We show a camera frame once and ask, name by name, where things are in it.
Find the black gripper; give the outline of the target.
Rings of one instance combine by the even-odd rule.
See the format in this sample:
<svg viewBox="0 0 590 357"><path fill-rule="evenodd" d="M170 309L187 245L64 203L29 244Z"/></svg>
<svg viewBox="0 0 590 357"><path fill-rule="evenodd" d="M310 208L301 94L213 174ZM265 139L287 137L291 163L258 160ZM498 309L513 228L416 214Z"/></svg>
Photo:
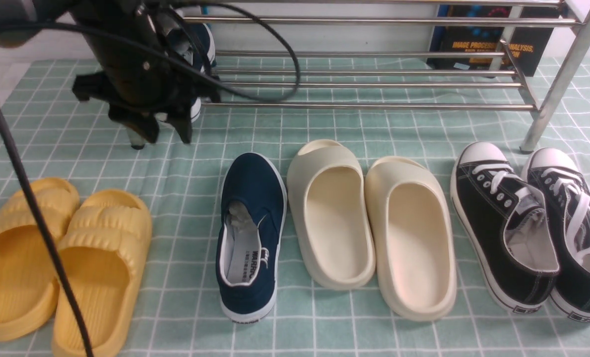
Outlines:
<svg viewBox="0 0 590 357"><path fill-rule="evenodd" d="M71 15L77 25L104 30L184 60L164 46L155 18L158 13L136 14L138 5L137 0L82 0ZM130 144L156 144L160 127L153 115L129 109L166 113L168 124L181 141L192 142L192 120L201 112L201 99L188 92L190 82L186 77L169 63L132 47L92 35L85 39L102 70L75 79L73 91L77 99L98 99L116 106L109 108L109 119L127 129Z"/></svg>

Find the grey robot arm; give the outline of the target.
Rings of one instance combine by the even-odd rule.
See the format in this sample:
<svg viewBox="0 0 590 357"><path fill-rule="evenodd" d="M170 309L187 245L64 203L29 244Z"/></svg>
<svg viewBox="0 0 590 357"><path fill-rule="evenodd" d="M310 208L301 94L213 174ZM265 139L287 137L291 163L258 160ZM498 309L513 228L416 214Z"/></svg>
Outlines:
<svg viewBox="0 0 590 357"><path fill-rule="evenodd" d="M182 10L165 0L0 0L0 27L55 23L65 13L76 25L129 39L212 76L215 48L208 25L185 23ZM163 59L98 35L84 38L101 70L77 75L72 92L80 102L106 102L109 119L127 129L136 150L158 140L158 116L189 144L202 99L221 100L216 88Z"/></svg>

